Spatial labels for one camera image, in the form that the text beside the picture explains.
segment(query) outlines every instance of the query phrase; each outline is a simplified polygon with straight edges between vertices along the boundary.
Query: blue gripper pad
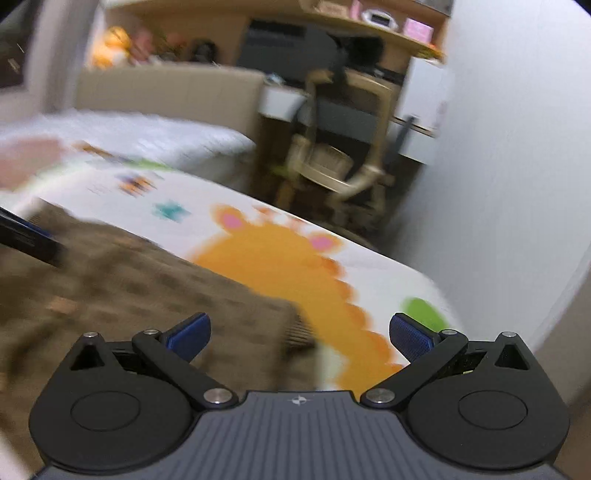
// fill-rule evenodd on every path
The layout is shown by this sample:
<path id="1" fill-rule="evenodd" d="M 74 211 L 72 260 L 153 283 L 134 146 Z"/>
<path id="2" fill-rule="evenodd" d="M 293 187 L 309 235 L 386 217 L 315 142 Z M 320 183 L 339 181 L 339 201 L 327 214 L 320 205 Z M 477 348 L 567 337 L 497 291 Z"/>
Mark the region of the blue gripper pad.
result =
<path id="1" fill-rule="evenodd" d="M 414 362 L 435 347 L 433 335 L 426 327 L 406 315 L 397 313 L 390 320 L 390 342 L 409 362 Z"/>
<path id="2" fill-rule="evenodd" d="M 186 362 L 203 350 L 212 337 L 212 323 L 207 314 L 198 313 L 165 333 L 165 346 Z"/>

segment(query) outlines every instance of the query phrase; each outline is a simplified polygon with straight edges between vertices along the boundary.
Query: window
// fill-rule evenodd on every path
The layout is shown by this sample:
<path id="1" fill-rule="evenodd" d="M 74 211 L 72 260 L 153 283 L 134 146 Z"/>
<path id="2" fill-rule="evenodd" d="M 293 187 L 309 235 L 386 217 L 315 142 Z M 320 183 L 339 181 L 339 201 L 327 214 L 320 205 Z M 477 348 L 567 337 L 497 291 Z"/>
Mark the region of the window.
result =
<path id="1" fill-rule="evenodd" d="M 0 6 L 0 88 L 24 83 L 24 63 L 43 0 L 3 0 Z"/>

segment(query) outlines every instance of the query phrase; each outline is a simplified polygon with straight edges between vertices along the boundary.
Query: bed sheet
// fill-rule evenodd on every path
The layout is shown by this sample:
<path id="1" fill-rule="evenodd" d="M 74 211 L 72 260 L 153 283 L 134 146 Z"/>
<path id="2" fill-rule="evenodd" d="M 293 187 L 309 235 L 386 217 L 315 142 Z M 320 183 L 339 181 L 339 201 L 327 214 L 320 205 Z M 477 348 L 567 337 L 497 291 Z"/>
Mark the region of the bed sheet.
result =
<path id="1" fill-rule="evenodd" d="M 71 153 L 87 144 L 116 157 L 147 158 L 178 170 L 255 146 L 226 127 L 141 113 L 69 110 L 0 125 L 0 144 L 27 138 L 57 138 Z"/>

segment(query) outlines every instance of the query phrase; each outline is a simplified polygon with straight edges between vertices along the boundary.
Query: metal screw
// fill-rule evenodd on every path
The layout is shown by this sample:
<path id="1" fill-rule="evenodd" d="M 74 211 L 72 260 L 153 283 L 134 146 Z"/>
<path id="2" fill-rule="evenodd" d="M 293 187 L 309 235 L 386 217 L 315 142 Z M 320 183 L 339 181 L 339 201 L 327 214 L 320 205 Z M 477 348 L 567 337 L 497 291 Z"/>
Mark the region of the metal screw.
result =
<path id="1" fill-rule="evenodd" d="M 229 402 L 232 399 L 232 392 L 225 388 L 211 388 L 203 394 L 203 398 L 209 403 L 219 405 L 220 403 Z"/>
<path id="2" fill-rule="evenodd" d="M 365 398 L 371 403 L 382 404 L 391 402 L 396 398 L 396 395 L 393 391 L 388 390 L 387 388 L 372 388 L 365 393 Z"/>

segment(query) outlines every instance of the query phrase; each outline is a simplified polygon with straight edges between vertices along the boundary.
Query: green spot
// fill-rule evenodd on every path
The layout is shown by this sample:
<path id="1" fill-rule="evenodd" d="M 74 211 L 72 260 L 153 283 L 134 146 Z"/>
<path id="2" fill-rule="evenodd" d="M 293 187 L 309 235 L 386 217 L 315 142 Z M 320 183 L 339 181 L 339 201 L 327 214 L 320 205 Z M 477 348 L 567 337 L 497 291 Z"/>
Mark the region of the green spot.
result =
<path id="1" fill-rule="evenodd" d="M 434 332 L 449 328 L 443 315 L 423 299 L 410 298 L 402 303 L 402 312 Z"/>

